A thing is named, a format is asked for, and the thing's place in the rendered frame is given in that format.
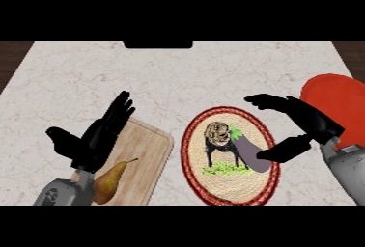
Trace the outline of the pale wooden cutting board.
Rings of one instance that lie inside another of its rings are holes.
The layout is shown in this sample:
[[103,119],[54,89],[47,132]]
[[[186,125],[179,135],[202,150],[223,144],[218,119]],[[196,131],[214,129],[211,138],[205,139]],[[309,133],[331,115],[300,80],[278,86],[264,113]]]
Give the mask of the pale wooden cutting board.
[[96,172],[97,178],[118,162],[128,161],[106,206],[147,204],[173,146],[174,139],[165,131],[136,118],[127,121],[106,162]]

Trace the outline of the round woven dog placemat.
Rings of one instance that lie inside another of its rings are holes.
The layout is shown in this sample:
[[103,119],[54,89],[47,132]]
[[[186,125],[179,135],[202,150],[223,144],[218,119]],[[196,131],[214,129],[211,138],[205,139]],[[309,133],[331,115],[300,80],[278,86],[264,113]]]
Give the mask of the round woven dog placemat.
[[245,137],[261,150],[273,147],[275,140],[260,119],[230,106],[207,109],[193,118],[181,138],[181,170],[193,193],[207,205],[263,205],[270,199],[279,181],[276,162],[258,173],[230,151],[205,152],[205,130],[210,123],[221,122],[235,139]]

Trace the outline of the purple eggplant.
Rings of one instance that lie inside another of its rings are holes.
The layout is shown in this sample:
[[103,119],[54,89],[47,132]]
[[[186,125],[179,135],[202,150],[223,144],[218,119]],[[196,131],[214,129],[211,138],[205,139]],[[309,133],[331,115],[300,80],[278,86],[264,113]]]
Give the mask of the purple eggplant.
[[230,128],[230,141],[244,164],[255,172],[264,173],[270,168],[270,162],[267,160],[257,159],[257,153],[261,149],[249,142],[242,131],[235,127]]

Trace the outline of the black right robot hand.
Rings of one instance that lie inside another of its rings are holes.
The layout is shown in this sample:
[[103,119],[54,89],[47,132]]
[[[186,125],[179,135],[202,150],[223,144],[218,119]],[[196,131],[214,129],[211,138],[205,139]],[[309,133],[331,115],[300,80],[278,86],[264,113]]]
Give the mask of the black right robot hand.
[[269,94],[245,96],[260,110],[269,109],[283,113],[298,128],[303,135],[288,137],[272,148],[257,153],[257,159],[278,163],[289,161],[310,149],[310,141],[325,145],[334,137],[344,133],[341,125],[306,102],[292,96],[280,97]]

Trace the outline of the red bowl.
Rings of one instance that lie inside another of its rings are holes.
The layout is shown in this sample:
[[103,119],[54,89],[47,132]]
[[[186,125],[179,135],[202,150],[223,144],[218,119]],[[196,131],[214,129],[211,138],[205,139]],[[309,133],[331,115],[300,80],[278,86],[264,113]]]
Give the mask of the red bowl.
[[340,74],[319,74],[306,81],[300,99],[344,128],[335,150],[365,147],[365,83]]

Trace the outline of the brown pear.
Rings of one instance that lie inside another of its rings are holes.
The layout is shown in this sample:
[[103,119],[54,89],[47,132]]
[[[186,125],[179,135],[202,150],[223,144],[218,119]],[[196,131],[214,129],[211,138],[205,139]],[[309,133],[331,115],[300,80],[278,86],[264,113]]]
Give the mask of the brown pear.
[[124,173],[127,164],[137,161],[137,159],[131,159],[130,161],[118,162],[106,171],[106,173],[97,177],[93,184],[94,190],[94,198],[93,201],[103,205],[113,197],[118,181],[121,179],[121,175]]

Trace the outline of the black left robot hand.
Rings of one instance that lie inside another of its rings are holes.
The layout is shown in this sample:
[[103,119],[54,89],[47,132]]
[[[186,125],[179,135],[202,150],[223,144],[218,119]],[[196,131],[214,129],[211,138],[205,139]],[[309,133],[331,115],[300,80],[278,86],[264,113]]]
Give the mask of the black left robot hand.
[[134,111],[130,93],[122,91],[113,99],[102,118],[93,121],[81,137],[54,126],[46,130],[54,144],[54,152],[71,159],[74,169],[93,174],[102,168],[118,134]]

